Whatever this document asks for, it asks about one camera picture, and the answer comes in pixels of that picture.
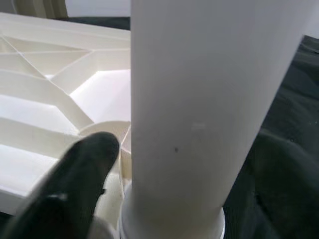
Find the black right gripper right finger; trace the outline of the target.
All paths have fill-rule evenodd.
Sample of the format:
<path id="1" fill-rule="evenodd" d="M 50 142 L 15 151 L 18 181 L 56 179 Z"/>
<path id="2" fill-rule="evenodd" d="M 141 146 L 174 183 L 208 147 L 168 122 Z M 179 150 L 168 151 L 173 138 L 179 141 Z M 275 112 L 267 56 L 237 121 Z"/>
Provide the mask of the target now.
<path id="1" fill-rule="evenodd" d="M 227 239 L 316 239 L 319 163 L 297 144 L 261 133 L 223 209 Z"/>

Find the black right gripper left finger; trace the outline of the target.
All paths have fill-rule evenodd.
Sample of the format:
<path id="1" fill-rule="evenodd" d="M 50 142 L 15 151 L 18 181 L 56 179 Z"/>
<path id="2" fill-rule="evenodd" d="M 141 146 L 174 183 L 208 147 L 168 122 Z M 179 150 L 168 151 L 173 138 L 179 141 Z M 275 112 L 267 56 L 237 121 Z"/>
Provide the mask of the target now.
<path id="1" fill-rule="evenodd" d="M 119 152 L 118 139 L 110 132 L 74 143 L 23 200 L 1 238 L 85 239 Z"/>

